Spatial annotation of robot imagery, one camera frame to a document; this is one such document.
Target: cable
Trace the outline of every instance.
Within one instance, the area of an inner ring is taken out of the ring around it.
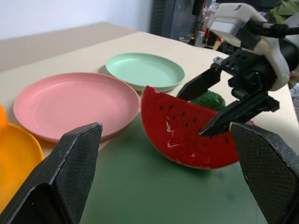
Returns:
[[[285,32],[289,28],[286,24],[275,24],[263,21],[250,20],[247,23],[249,30],[260,36],[285,38]]]
[[[285,31],[285,35],[299,35],[299,27],[292,27],[292,28],[288,28]]]

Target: toy watermelon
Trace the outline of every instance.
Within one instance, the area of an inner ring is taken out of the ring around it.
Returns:
[[[216,111],[147,86],[141,118],[151,143],[168,159],[194,168],[220,168],[239,161],[230,132],[202,137],[199,132]]]

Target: beige table surface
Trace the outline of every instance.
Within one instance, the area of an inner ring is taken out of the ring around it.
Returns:
[[[105,30],[111,31],[113,27],[108,24],[97,31],[105,33]],[[186,76],[183,83],[171,92],[172,95],[176,95],[184,83],[208,69],[213,58],[226,57],[220,52],[196,48],[179,41],[143,32],[128,32],[118,38],[113,38],[113,33],[110,33],[110,36],[111,40],[105,40],[86,48],[77,48],[77,50],[62,55],[51,56],[46,60],[37,61],[35,59],[37,62],[1,72],[0,103],[7,111],[8,121],[18,124],[13,114],[13,103],[21,90],[29,84],[65,72],[85,71],[108,74],[105,63],[116,54],[144,52],[163,56],[178,63],[184,69]],[[221,82],[211,88],[221,94],[227,104],[235,100],[230,94],[231,89],[227,83],[229,78],[230,75],[223,72]],[[299,125],[288,87],[285,86],[277,92],[271,92],[270,95],[280,102],[281,109],[275,113],[263,112],[253,120],[260,127],[279,134],[299,153]],[[55,145],[41,139],[38,140],[43,148],[44,156],[47,156]]]

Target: green mat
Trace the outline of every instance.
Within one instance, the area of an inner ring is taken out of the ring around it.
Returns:
[[[81,224],[266,224],[239,163],[196,170],[164,158],[140,116],[99,153]]]

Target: bottle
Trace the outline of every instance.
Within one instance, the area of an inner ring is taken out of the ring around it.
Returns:
[[[198,17],[198,19],[197,19],[197,30],[198,31],[202,31],[202,26],[203,26],[203,24],[204,24],[204,16],[205,16],[205,12],[206,12],[206,8],[202,8],[201,9],[201,12],[200,12],[200,15],[199,15],[199,17]]]
[[[207,24],[207,28],[209,29],[215,19],[215,13],[218,9],[218,3],[216,3],[216,0],[212,0],[212,3],[210,4],[209,8],[206,11],[206,14],[209,14],[209,22]]]
[[[204,37],[205,37],[205,32],[203,32],[203,31],[198,31],[198,32],[197,32],[196,41],[195,41],[194,46],[195,46],[195,47],[198,47],[198,48],[201,48],[201,47],[202,47],[203,40],[204,40]]]

